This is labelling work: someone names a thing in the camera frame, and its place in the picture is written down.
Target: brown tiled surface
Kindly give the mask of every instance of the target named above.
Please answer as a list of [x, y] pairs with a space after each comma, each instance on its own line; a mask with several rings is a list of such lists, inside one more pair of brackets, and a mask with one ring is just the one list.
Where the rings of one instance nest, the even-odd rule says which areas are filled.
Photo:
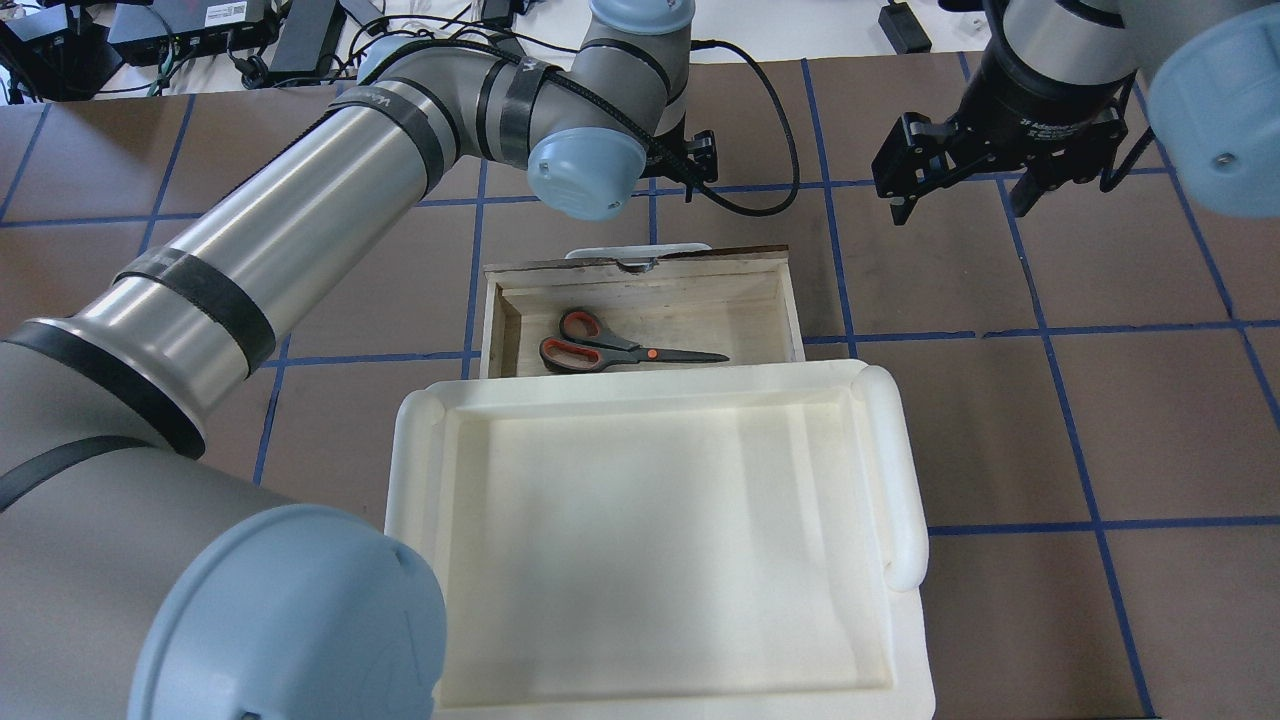
[[929, 196], [905, 227], [893, 227], [874, 188], [832, 193], [860, 334], [1036, 325], [993, 183], [960, 183]]
[[187, 100], [51, 106], [4, 219], [150, 215]]
[[1280, 316], [1280, 219], [1228, 218], [1192, 204], [1243, 320]]
[[1134, 642], [1165, 717], [1280, 707], [1280, 528], [1111, 533]]
[[[768, 70], [804, 178], [818, 181], [804, 67]], [[818, 60], [809, 70], [835, 181], [865, 181], [901, 111], [941, 119], [964, 88], [954, 55]], [[717, 131], [722, 184], [783, 179], [774, 119], [745, 70], [694, 76], [689, 129]], [[169, 214], [216, 200], [330, 92], [197, 97], [166, 186], [188, 97], [52, 106], [35, 143], [40, 110], [0, 108], [0, 191], [9, 193], [33, 149], [0, 217], [0, 323], [90, 301], [134, 256], [148, 224], [151, 246], [169, 241], [191, 222]], [[1129, 115], [1137, 137], [1137, 104]], [[481, 164], [466, 159], [302, 322], [283, 366], [273, 360], [214, 414], [205, 461], [251, 479], [265, 448], [266, 487], [380, 525], [401, 400], [475, 375], [479, 340], [465, 340], [477, 217], [481, 264], [644, 245], [652, 229], [660, 242], [786, 242], [806, 356], [845, 357], [852, 342], [901, 387], [934, 533], [924, 606], [938, 717], [1268, 717], [1280, 700], [1271, 620], [1280, 418], [1158, 155], [1139, 168], [1148, 173], [1115, 193], [1069, 186], [1016, 222], [1055, 328], [1046, 341], [991, 179], [931, 195], [904, 228], [891, 227], [868, 187], [831, 188], [829, 208], [826, 190], [809, 188], [787, 214], [748, 220], [705, 199], [685, 205], [667, 183], [650, 201], [646, 181], [620, 219], [594, 224], [511, 202], [529, 195], [527, 183], [497, 165], [484, 172], [484, 196], [498, 201], [475, 202]], [[763, 206], [778, 195], [732, 197]], [[122, 217], [141, 220], [96, 220]], [[1280, 227], [1199, 208], [1196, 218], [1234, 318], [1251, 322], [1258, 363], [1280, 388], [1280, 328], [1254, 327], [1280, 322]], [[1100, 324], [1121, 328], [1088, 328]], [[1164, 329], [1112, 332], [1137, 324]], [[1160, 529], [1170, 525], [1179, 529]], [[1130, 669], [1128, 630], [1146, 685]]]
[[938, 720], [1142, 716], [1091, 533], [934, 538], [922, 589]]
[[1053, 347], [1103, 516], [1280, 514], [1280, 430], [1234, 331]]
[[458, 377], [452, 360], [289, 368], [262, 487], [383, 527], [392, 430], [404, 396]]
[[902, 393], [932, 525], [1088, 520], [1039, 338], [859, 343]]
[[[782, 193], [751, 193], [736, 197], [744, 204], [767, 206]], [[643, 202], [636, 197], [632, 202]], [[844, 336], [840, 290], [827, 231], [827, 204], [820, 190], [801, 190], [795, 205], [772, 218], [746, 218], [726, 213], [703, 201], [685, 204], [682, 196], [658, 200], [658, 237], [662, 242], [705, 242], [712, 247], [787, 245], [791, 249], [791, 281], [805, 337]]]
[[111, 284], [138, 254], [145, 223], [0, 228], [0, 333], [61, 318]]
[[1108, 195], [1066, 184], [1019, 227], [1050, 325], [1226, 319], [1165, 176], [1130, 177]]

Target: scissors blade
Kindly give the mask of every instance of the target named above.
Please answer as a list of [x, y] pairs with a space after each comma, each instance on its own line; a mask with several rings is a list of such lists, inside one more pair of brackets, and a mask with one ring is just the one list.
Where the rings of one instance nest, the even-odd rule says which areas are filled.
[[695, 350], [641, 347], [635, 350], [634, 354], [645, 363], [728, 363], [728, 355], [721, 355], [719, 352], [698, 352]]

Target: white plastic tray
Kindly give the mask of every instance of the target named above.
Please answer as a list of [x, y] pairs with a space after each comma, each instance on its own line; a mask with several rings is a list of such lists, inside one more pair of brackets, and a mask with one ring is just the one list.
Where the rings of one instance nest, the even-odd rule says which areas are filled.
[[387, 532], [444, 588], [442, 719], [933, 715], [881, 368], [439, 383], [401, 407]]

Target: white surface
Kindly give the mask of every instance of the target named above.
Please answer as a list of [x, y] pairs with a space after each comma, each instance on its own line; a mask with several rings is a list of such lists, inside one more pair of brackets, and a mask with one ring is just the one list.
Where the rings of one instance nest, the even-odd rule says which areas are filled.
[[[518, 17], [516, 29], [556, 45], [577, 47], [586, 32], [591, 14], [589, 0], [544, 0], [529, 15]], [[980, 22], [980, 13], [954, 14], [938, 9], [936, 0], [908, 0], [924, 31], [933, 40], [933, 50], [982, 50], [989, 32]], [[374, 0], [381, 6], [380, 0]], [[387, 0], [387, 13], [417, 13], [453, 17], [467, 5], [466, 0]], [[694, 37], [728, 40], [741, 45], [758, 60], [794, 60], [799, 58], [835, 58], [892, 55], [893, 49], [877, 24], [884, 0], [700, 0], [694, 17]], [[110, 24], [111, 6], [95, 6], [93, 15]], [[393, 27], [403, 26], [393, 23]], [[436, 27], [439, 23], [422, 22]], [[338, 44], [338, 54], [347, 56], [347, 47], [357, 26], [348, 20]], [[572, 56], [564, 53], [526, 45], [531, 54], [568, 67]], [[237, 55], [244, 56], [247, 51]], [[274, 46], [264, 59], [270, 63]], [[695, 63], [736, 61], [723, 50], [694, 54]], [[124, 65], [104, 90], [133, 87], [155, 79], [155, 67]], [[183, 67], [169, 92], [221, 92], [242, 90], [239, 73], [225, 55], [198, 58]], [[132, 95], [145, 95], [138, 91]]]
[[931, 717], [906, 447], [858, 360], [410, 395], [387, 532], [444, 588], [438, 716]]

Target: open drawer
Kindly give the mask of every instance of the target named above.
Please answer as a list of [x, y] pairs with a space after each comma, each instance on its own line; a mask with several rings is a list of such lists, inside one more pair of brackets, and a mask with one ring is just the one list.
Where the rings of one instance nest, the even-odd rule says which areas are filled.
[[[785, 246], [662, 258], [635, 272], [609, 259], [486, 266], [481, 378], [550, 374], [538, 346], [572, 307], [650, 347], [719, 352], [731, 365], [804, 360]], [[609, 373], [671, 369], [641, 363]]]
[[434, 568], [442, 720], [924, 720], [928, 538], [858, 360], [438, 383], [387, 533]]

